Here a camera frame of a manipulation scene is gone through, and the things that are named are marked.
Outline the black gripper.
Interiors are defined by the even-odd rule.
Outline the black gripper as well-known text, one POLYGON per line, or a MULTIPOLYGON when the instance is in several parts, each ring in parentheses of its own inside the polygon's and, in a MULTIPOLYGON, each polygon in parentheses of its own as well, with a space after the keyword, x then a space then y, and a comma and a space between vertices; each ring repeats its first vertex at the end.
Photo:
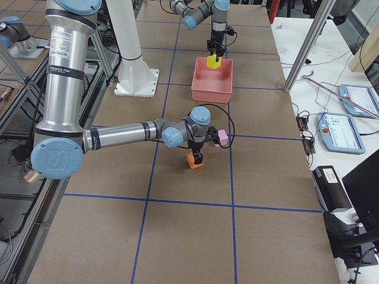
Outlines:
POLYGON ((192 150, 192 154, 194 157, 194 164, 203 163, 203 154, 201 154, 201 149, 204 146, 204 142, 196 142, 189 140, 188 147, 192 150))
POLYGON ((212 56, 214 52, 216 52, 216 62, 219 62, 223 56, 223 52, 225 52, 226 48, 223 45, 224 40, 224 30, 211 31, 211 37, 207 40, 207 50, 209 51, 209 56, 212 56))

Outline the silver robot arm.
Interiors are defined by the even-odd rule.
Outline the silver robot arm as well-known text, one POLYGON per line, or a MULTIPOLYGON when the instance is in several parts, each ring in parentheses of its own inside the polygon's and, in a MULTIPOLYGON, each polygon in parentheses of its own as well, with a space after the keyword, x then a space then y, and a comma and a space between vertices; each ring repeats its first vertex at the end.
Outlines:
POLYGON ((218 69, 226 51, 226 44, 223 44, 224 35, 233 36, 234 29, 227 24, 227 16, 230 8, 230 1, 201 1, 201 5, 191 8, 188 4, 191 1, 169 1, 171 11, 180 15, 187 29, 193 30, 208 17, 211 17, 211 36, 207 40, 207 50, 210 55, 207 57, 207 66, 211 69, 218 69))
POLYGON ((44 116, 34 129, 33 169, 48 179, 64 179, 81 166, 87 151, 162 139, 169 148, 202 143, 211 121, 197 106, 179 122, 159 118, 117 127, 83 129, 79 125, 88 39, 97 29, 101 1, 48 1, 52 29, 44 116))

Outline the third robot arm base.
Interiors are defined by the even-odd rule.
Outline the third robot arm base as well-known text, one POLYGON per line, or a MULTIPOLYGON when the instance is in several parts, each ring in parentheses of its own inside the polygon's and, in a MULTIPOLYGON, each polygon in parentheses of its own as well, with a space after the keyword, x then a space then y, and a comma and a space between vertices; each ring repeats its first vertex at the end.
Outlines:
POLYGON ((16 59, 36 60, 50 48, 50 40, 32 37, 20 18, 1 18, 1 44, 16 59))

